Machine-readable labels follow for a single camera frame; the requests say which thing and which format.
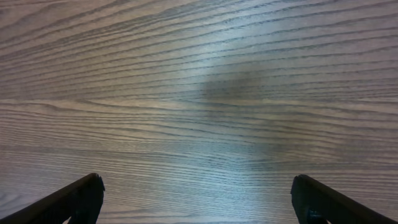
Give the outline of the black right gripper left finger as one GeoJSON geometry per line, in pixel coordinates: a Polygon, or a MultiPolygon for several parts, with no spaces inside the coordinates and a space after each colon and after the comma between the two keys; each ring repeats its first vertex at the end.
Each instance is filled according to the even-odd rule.
{"type": "Polygon", "coordinates": [[[97,222],[104,200],[102,178],[91,173],[1,219],[1,224],[97,222]]]}

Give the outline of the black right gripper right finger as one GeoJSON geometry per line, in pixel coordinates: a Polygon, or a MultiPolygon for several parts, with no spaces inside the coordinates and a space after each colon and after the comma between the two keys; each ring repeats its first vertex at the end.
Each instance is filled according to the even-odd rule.
{"type": "Polygon", "coordinates": [[[294,177],[290,194],[300,224],[397,224],[307,175],[294,177]]]}

